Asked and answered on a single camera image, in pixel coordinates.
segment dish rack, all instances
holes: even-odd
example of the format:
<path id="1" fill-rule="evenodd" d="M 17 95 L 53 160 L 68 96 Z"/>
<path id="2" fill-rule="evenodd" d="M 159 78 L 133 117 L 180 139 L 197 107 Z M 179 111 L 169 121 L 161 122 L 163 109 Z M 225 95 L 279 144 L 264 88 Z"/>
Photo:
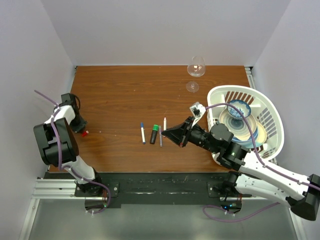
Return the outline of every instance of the dish rack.
<path id="1" fill-rule="evenodd" d="M 267 134 L 264 144 L 257 148 L 258 153 L 265 161 L 275 158 L 282 150 L 285 138 L 284 126 L 273 103 L 261 92 L 238 85 L 214 87 L 207 96 L 208 106 L 228 103 L 231 100 L 242 100 L 250 105 L 251 114 L 256 121 L 263 125 Z M 217 106 L 207 110 L 209 131 L 214 124 L 219 122 L 220 113 L 224 109 L 226 109 L 226 106 Z"/>

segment marker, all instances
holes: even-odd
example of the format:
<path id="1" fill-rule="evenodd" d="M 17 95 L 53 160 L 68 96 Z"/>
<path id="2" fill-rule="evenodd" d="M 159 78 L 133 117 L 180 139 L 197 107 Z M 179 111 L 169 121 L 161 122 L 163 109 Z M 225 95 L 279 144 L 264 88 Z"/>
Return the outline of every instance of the marker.
<path id="1" fill-rule="evenodd" d="M 159 126 L 159 138 L 160 138 L 160 147 L 162 147 L 162 133 L 161 133 L 161 126 Z"/>
<path id="2" fill-rule="evenodd" d="M 157 132 L 158 132 L 159 126 L 158 125 L 153 125 L 152 133 L 151 133 L 151 138 L 150 138 L 150 144 L 155 144 L 156 138 L 157 138 Z"/>
<path id="3" fill-rule="evenodd" d="M 163 119 L 163 131 L 165 131 L 165 130 L 167 130 L 167 118 L 166 117 L 164 117 L 164 119 Z"/>
<path id="4" fill-rule="evenodd" d="M 146 144 L 145 130 L 144 130 L 144 123 L 142 122 L 142 123 L 140 124 L 140 126 L 141 126 L 142 143 L 143 143 L 143 144 Z"/>

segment green marker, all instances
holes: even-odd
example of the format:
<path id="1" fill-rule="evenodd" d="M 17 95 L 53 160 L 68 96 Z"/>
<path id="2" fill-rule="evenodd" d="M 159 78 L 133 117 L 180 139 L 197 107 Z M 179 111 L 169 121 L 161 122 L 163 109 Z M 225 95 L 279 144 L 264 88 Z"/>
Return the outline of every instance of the green marker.
<path id="1" fill-rule="evenodd" d="M 155 144 L 156 138 L 157 138 L 158 129 L 159 129 L 158 125 L 153 125 L 151 138 L 150 138 L 150 144 Z"/>

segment gray wall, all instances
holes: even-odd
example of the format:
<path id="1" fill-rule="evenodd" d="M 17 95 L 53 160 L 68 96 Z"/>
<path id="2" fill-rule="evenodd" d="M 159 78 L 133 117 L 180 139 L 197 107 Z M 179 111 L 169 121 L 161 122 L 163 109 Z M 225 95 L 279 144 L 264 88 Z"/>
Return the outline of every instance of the gray wall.
<path id="1" fill-rule="evenodd" d="M 59 100 L 73 66 L 39 0 L 0 1 L 0 239 L 16 240 L 43 164 L 33 127 Z"/>
<path id="2" fill-rule="evenodd" d="M 258 90 L 274 103 L 284 125 L 279 163 L 320 175 L 320 1 L 292 0 L 253 68 Z M 320 216 L 304 221 L 309 240 L 319 239 Z"/>
<path id="3" fill-rule="evenodd" d="M 75 65 L 252 66 L 290 0 L 41 0 Z"/>

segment blue marker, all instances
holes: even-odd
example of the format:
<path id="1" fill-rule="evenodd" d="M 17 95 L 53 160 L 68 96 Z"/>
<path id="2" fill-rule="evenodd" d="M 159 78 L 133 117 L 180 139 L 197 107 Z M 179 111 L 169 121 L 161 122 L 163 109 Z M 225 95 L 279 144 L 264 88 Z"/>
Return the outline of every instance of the blue marker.
<path id="1" fill-rule="evenodd" d="M 142 122 L 142 123 L 140 124 L 140 126 L 141 126 L 142 143 L 143 143 L 143 144 L 146 144 L 145 130 L 144 130 L 144 123 Z"/>

